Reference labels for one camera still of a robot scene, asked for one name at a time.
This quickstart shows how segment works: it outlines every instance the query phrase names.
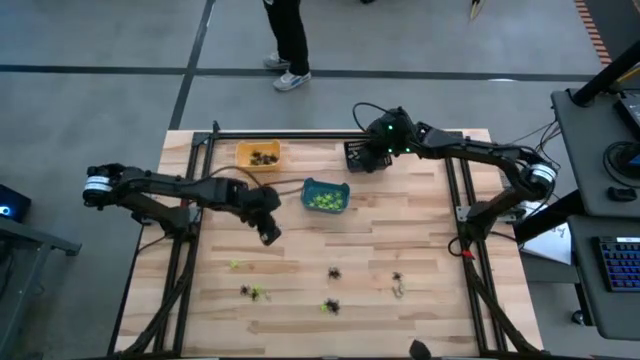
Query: white paper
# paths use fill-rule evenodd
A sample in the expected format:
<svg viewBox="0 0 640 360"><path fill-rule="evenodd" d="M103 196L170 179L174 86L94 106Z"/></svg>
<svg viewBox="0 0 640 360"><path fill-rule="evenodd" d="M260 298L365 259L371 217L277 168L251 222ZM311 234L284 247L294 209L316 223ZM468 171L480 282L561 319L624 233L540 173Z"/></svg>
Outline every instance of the white paper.
<svg viewBox="0 0 640 360"><path fill-rule="evenodd" d="M523 202L521 204L527 211L527 216L540 206L537 202ZM524 243L522 251L571 265L571 232L569 226L564 223Z"/></svg>

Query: person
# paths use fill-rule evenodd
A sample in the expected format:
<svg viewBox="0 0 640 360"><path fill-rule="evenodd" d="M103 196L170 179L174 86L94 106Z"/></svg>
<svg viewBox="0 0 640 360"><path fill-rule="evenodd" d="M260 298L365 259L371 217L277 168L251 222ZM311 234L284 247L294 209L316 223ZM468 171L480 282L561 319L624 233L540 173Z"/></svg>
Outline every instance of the person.
<svg viewBox="0 0 640 360"><path fill-rule="evenodd" d="M286 70L273 86L280 91L297 88L311 79L307 36L300 17L300 0L263 0L278 51L264 59L268 69Z"/></svg>

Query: orange basket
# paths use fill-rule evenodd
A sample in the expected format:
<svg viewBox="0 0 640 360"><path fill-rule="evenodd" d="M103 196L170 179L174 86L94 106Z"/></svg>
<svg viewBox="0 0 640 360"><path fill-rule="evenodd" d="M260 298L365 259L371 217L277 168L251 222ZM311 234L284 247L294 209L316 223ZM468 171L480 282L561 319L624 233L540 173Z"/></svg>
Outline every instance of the orange basket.
<svg viewBox="0 0 640 360"><path fill-rule="evenodd" d="M251 165L251 154L258 151L264 155L275 155L278 158L273 164ZM236 165L249 171L277 171L280 168L280 142L270 140L264 142L240 141L236 146Z"/></svg>

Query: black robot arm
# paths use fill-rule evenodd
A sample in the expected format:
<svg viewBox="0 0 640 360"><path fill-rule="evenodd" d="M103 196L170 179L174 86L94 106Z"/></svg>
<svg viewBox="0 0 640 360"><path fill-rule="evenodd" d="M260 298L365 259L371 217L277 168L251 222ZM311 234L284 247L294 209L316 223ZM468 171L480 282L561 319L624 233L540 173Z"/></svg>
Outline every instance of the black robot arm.
<svg viewBox="0 0 640 360"><path fill-rule="evenodd" d="M246 182L225 177L191 181L121 164L91 166L87 175L82 194L86 206L98 210L110 205L127 208L134 219L153 219L169 234L189 226L189 210L165 206L145 194L189 200L214 211L232 213L240 221L257 227L260 240L267 246L280 236L280 229L271 216L271 212L280 206L280 199L268 186L249 189Z"/></svg>
<svg viewBox="0 0 640 360"><path fill-rule="evenodd" d="M556 172L533 149L500 145L455 136L424 123L414 124L401 107L386 110L366 129L369 139L361 151L365 170L376 169L389 154L416 154L420 158L459 158L500 168L511 187L486 202L473 204L463 221L463 242L484 240L496 219L522 201L547 198L553 191Z"/></svg>

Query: black keyboard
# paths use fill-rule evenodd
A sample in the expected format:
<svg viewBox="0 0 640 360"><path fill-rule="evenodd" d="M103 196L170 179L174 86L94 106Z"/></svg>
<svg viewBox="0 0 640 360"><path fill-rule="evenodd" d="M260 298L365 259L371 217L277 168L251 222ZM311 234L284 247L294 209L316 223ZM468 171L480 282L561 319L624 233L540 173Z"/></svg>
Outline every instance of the black keyboard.
<svg viewBox="0 0 640 360"><path fill-rule="evenodd" d="M595 240L607 290L640 291L640 238L606 236Z"/></svg>

